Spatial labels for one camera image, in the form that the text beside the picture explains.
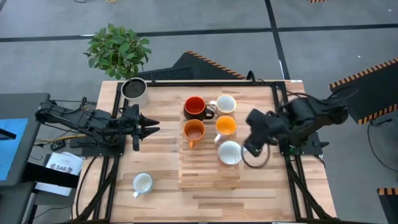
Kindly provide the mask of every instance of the coffee mug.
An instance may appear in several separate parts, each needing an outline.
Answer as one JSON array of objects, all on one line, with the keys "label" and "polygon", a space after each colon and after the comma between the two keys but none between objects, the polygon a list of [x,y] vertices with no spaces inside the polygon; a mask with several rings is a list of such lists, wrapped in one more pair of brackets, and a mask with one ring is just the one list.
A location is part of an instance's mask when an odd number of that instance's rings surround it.
[{"label": "coffee mug", "polygon": [[229,95],[222,95],[217,98],[217,101],[210,101],[211,109],[213,109],[217,116],[233,116],[236,109],[236,100]]},{"label": "coffee mug", "polygon": [[231,116],[220,116],[216,121],[216,133],[214,143],[218,143],[220,139],[228,139],[233,136],[237,128],[236,121]]},{"label": "coffee mug", "polygon": [[142,194],[147,194],[154,188],[154,180],[147,173],[140,173],[136,175],[132,181],[132,187],[135,190],[133,196],[135,198],[140,197]]},{"label": "coffee mug", "polygon": [[214,112],[206,108],[205,100],[200,96],[189,97],[184,104],[184,117],[187,120],[211,119],[214,117]]},{"label": "coffee mug", "polygon": [[218,157],[226,165],[236,165],[242,160],[242,146],[234,141],[226,141],[218,148]]},{"label": "coffee mug", "polygon": [[205,124],[198,119],[192,119],[184,125],[184,136],[189,140],[189,148],[199,142],[205,135]]}]

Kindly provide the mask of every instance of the orange and white mug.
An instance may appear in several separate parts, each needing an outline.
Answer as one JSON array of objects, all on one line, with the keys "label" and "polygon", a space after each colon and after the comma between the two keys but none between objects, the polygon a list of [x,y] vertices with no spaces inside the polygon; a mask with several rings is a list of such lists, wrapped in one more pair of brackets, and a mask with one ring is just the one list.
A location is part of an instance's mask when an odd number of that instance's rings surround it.
[{"label": "orange and white mug", "polygon": [[231,116],[220,116],[216,121],[216,133],[217,136],[214,138],[214,143],[218,143],[220,140],[230,139],[235,134],[238,125]]},{"label": "orange and white mug", "polygon": [[184,136],[189,140],[189,148],[193,148],[205,136],[205,124],[198,119],[192,119],[184,125]]}]

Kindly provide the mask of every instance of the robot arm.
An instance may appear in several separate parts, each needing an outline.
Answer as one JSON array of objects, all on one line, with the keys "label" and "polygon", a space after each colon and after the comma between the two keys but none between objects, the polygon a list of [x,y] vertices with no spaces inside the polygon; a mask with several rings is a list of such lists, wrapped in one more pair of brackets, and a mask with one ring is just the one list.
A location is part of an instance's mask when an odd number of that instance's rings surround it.
[{"label": "robot arm", "polygon": [[119,143],[119,137],[130,134],[133,138],[133,149],[139,150],[139,140],[158,131],[160,128],[147,128],[159,124],[158,121],[139,114],[138,105],[125,108],[123,116],[113,118],[111,114],[102,110],[84,109],[85,98],[79,108],[71,110],[46,101],[40,104],[36,111],[36,119],[42,123],[59,123],[79,133],[86,134],[101,147],[113,147]]},{"label": "robot arm", "polygon": [[257,157],[265,143],[275,146],[281,138],[287,139],[291,146],[300,146],[321,127],[344,123],[347,117],[347,105],[340,98],[296,98],[282,105],[277,114],[253,109],[246,118],[251,134],[244,147]]}]

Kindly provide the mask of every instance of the plant pot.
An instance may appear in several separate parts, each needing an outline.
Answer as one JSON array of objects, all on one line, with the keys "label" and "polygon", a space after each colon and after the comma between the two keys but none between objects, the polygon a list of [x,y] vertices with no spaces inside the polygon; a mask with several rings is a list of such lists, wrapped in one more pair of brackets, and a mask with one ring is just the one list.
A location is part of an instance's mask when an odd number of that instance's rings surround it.
[{"label": "plant pot", "polygon": [[149,102],[147,83],[141,78],[132,78],[122,85],[122,95],[131,104],[138,104],[140,108],[145,107]]}]

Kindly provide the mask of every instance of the concrete floor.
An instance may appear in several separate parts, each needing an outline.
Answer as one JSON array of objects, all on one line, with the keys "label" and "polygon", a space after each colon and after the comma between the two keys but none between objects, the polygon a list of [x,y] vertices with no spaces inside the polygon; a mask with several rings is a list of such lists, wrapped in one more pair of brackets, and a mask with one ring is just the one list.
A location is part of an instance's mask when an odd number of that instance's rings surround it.
[{"label": "concrete floor", "polygon": [[[278,27],[386,24],[398,21],[395,0],[271,0]],[[109,22],[137,32],[270,27],[262,0],[118,0],[85,4],[52,0],[8,0],[0,11],[0,38],[92,34]],[[398,55],[398,28],[280,33],[291,79],[303,80],[307,93],[330,94],[328,84]],[[171,67],[184,50],[193,50],[239,73],[281,79],[273,36],[268,33],[151,37],[153,54],[145,70]],[[89,69],[82,52],[87,40],[0,43],[0,93],[49,92],[54,99],[96,100],[107,76]],[[74,107],[72,103],[64,104]],[[376,189],[398,187],[397,174],[371,154],[366,126],[351,118],[319,131],[325,148],[326,173],[338,217],[386,223]],[[397,127],[371,130],[376,152],[398,168]],[[40,129],[40,138],[61,132]],[[48,148],[35,147],[40,157]],[[40,206],[37,214],[48,209]],[[54,210],[35,223],[62,222],[70,209]]]}]

